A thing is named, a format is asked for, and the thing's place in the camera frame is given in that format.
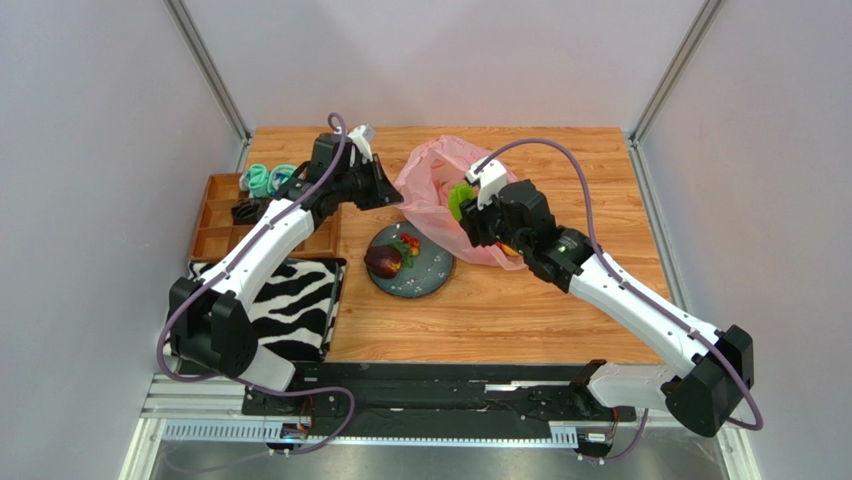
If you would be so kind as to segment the pink plastic bag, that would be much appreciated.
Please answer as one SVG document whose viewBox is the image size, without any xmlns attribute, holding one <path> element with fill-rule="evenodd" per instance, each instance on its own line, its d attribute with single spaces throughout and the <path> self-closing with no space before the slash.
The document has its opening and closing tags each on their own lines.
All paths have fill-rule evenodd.
<svg viewBox="0 0 852 480">
<path fill-rule="evenodd" d="M 452 135 L 416 147 L 394 181 L 403 196 L 397 208 L 428 239 L 461 261 L 523 270 L 521 257 L 508 255 L 498 246 L 473 247 L 449 208 L 452 187 L 463 184 L 470 167 L 488 155 L 487 150 Z"/>
</svg>

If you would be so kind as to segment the red berry sprig with leaves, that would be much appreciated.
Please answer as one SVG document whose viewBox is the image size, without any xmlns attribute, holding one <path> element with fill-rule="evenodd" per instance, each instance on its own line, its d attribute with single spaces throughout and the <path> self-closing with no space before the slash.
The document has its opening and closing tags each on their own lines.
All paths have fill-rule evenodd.
<svg viewBox="0 0 852 480">
<path fill-rule="evenodd" d="M 392 240 L 389 245 L 401 254 L 403 267 L 413 267 L 414 259 L 420 254 L 420 239 L 418 237 L 403 233 L 399 238 Z"/>
</svg>

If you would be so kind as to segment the dark purple fruit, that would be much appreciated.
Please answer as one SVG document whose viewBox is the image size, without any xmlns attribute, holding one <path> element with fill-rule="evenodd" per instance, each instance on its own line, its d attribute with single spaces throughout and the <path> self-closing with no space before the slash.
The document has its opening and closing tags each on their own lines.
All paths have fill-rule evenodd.
<svg viewBox="0 0 852 480">
<path fill-rule="evenodd" d="M 368 271 L 376 277 L 393 279 L 403 266 L 403 255 L 393 246 L 371 246 L 365 253 L 364 263 Z"/>
</svg>

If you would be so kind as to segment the yellow peach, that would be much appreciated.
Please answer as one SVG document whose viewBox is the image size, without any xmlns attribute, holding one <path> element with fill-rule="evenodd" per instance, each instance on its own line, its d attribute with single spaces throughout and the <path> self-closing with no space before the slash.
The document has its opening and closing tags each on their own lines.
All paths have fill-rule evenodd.
<svg viewBox="0 0 852 480">
<path fill-rule="evenodd" d="M 520 253 L 518 251 L 516 251 L 515 249 L 513 249 L 512 247 L 510 247 L 509 245 L 506 245 L 502 242 L 498 242 L 497 246 L 501 249 L 501 251 L 507 257 L 518 257 L 518 256 L 520 256 Z"/>
</svg>

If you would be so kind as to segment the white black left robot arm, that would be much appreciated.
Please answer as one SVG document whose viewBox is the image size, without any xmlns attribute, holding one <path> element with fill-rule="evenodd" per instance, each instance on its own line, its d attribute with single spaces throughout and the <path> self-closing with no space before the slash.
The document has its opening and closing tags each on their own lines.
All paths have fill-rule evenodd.
<svg viewBox="0 0 852 480">
<path fill-rule="evenodd" d="M 285 391 L 296 368 L 261 345 L 249 309 L 288 255 L 341 205 L 366 211 L 402 202 L 372 151 L 374 135 L 369 125 L 319 135 L 310 160 L 277 189 L 237 246 L 199 278 L 172 285 L 161 344 L 217 375 Z"/>
</svg>

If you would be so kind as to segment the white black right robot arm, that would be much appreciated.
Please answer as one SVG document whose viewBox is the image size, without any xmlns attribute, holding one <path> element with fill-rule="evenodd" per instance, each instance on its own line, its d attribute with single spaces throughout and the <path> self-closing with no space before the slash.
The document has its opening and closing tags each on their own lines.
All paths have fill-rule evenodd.
<svg viewBox="0 0 852 480">
<path fill-rule="evenodd" d="M 598 403 L 666 410 L 703 437 L 734 421 L 754 384 L 754 344 L 744 329 L 721 330 L 643 285 L 588 235 L 557 224 L 528 180 L 488 201 L 467 195 L 457 208 L 472 245 L 515 251 L 537 278 L 593 305 L 663 360 L 659 369 L 609 361 L 595 367 L 582 383 Z"/>
</svg>

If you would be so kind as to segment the teal white rolled sock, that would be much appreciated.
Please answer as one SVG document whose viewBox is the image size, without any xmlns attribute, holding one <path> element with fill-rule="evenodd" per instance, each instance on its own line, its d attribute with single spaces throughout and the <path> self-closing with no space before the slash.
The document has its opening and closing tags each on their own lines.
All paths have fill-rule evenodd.
<svg viewBox="0 0 852 480">
<path fill-rule="evenodd" d="M 290 164 L 281 164 L 269 171 L 267 182 L 267 193 L 274 197 L 281 185 L 286 183 L 295 173 L 296 167 Z"/>
</svg>

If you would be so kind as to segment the dark round plate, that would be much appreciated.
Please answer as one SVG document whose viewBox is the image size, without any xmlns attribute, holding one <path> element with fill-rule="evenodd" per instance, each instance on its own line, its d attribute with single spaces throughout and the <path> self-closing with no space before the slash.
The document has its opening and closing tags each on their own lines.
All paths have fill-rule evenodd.
<svg viewBox="0 0 852 480">
<path fill-rule="evenodd" d="M 402 266 L 393 279 L 378 278 L 367 269 L 368 278 L 381 291 L 397 298 L 416 299 L 435 293 L 454 273 L 455 257 L 420 232 L 411 222 L 403 221 L 386 226 L 373 237 L 369 247 L 389 245 L 403 233 L 420 239 L 420 254 L 414 259 L 413 267 Z"/>
</svg>

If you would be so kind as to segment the black rolled sock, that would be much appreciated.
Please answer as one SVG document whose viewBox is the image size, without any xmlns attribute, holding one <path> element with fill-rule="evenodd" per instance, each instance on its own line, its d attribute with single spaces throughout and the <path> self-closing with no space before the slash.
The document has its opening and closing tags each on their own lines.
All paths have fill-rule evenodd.
<svg viewBox="0 0 852 480">
<path fill-rule="evenodd" d="M 235 226 L 256 224 L 266 213 L 269 203 L 268 198 L 238 200 L 230 210 L 233 224 Z"/>
</svg>

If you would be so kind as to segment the zebra pattern cloth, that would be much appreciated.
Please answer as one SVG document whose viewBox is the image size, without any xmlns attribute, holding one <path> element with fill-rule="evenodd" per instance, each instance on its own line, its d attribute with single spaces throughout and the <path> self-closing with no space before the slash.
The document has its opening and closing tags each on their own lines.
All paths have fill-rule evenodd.
<svg viewBox="0 0 852 480">
<path fill-rule="evenodd" d="M 283 261 L 248 312 L 260 344 L 287 360 L 325 361 L 347 266 L 343 258 Z"/>
</svg>

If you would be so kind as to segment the wooden compartment tray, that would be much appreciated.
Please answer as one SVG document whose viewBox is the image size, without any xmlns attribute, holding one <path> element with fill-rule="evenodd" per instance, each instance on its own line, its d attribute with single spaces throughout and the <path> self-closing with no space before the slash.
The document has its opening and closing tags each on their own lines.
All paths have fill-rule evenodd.
<svg viewBox="0 0 852 480">
<path fill-rule="evenodd" d="M 231 209 L 248 193 L 239 187 L 240 174 L 213 174 L 209 177 L 200 214 L 189 249 L 191 262 L 221 261 L 253 228 L 236 225 Z M 337 257 L 341 229 L 338 211 L 318 227 L 307 240 L 289 255 L 292 259 L 324 259 Z"/>
</svg>

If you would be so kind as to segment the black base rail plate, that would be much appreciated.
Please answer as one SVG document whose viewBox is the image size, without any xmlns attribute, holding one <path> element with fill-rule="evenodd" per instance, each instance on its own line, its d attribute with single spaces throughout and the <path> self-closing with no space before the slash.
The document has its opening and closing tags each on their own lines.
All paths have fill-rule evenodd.
<svg viewBox="0 0 852 480">
<path fill-rule="evenodd" d="M 290 388 L 307 398 L 248 390 L 242 412 L 312 420 L 313 434 L 347 419 L 346 436 L 408 439 L 538 440 L 553 422 L 609 431 L 637 420 L 633 407 L 599 404 L 584 376 L 574 364 L 299 362 Z"/>
</svg>

